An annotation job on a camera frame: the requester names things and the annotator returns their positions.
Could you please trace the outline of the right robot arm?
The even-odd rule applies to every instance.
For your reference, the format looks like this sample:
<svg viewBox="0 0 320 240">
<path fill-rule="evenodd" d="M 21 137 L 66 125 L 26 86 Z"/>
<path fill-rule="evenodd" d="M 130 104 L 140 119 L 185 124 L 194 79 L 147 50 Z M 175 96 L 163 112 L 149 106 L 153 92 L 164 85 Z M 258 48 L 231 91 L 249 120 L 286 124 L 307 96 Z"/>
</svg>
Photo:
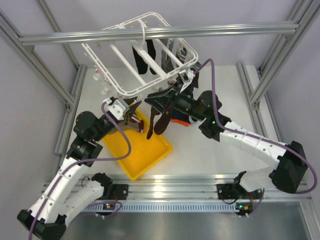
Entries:
<svg viewBox="0 0 320 240">
<path fill-rule="evenodd" d="M 161 114 L 154 126 L 154 133 L 162 134 L 174 111 L 186 114 L 201 122 L 199 129 L 208 139 L 234 146 L 260 160 L 268 166 L 255 171 L 242 171 L 234 179 L 233 192 L 238 198 L 246 198 L 258 189 L 276 188 L 289 194 L 297 194 L 298 187 L 308 169 L 302 161 L 303 146 L 292 141 L 290 144 L 274 142 L 239 126 L 230 118 L 215 113 L 221 102 L 213 99 L 211 90 L 204 91 L 198 99 L 171 86 L 150 93 L 144 100 L 153 110 Z"/>
</svg>

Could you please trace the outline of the white clip drying hanger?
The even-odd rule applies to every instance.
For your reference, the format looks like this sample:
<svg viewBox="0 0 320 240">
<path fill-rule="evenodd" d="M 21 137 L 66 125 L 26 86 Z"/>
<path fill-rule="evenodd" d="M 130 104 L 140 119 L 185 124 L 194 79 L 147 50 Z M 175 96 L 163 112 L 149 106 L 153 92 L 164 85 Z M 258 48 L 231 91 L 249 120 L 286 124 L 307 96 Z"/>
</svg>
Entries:
<svg viewBox="0 0 320 240">
<path fill-rule="evenodd" d="M 146 39 L 146 30 L 155 24 L 160 27 L 169 27 L 169 23 L 156 12 L 148 12 L 109 27 L 110 30 L 133 29 L 134 27 L 142 30 L 141 41 L 130 40 L 136 66 L 132 66 L 114 42 L 109 44 L 116 59 L 121 61 L 127 72 L 140 83 L 138 87 L 131 90 L 126 90 L 116 81 L 87 43 L 82 44 L 84 54 L 95 64 L 93 79 L 101 82 L 102 94 L 132 97 L 163 81 L 176 79 L 182 71 L 186 71 L 188 77 L 195 75 L 199 55 L 183 38 Z"/>
</svg>

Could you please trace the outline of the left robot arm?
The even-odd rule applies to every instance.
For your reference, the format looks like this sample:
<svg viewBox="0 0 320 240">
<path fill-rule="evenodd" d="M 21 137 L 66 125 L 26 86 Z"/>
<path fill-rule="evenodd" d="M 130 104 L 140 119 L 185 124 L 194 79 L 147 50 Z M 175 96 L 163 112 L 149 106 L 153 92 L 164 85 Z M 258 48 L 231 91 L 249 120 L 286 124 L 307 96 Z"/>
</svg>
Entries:
<svg viewBox="0 0 320 240">
<path fill-rule="evenodd" d="M 104 173 L 95 174 L 77 193 L 70 196 L 78 180 L 91 168 L 103 147 L 99 144 L 107 134 L 118 130 L 129 143 L 122 127 L 126 126 L 141 104 L 138 97 L 106 98 L 101 105 L 103 115 L 81 112 L 75 120 L 75 139 L 67 151 L 55 177 L 29 209 L 17 215 L 18 221 L 29 231 L 28 238 L 59 240 L 70 223 L 95 200 L 113 194 L 113 181 Z"/>
</svg>

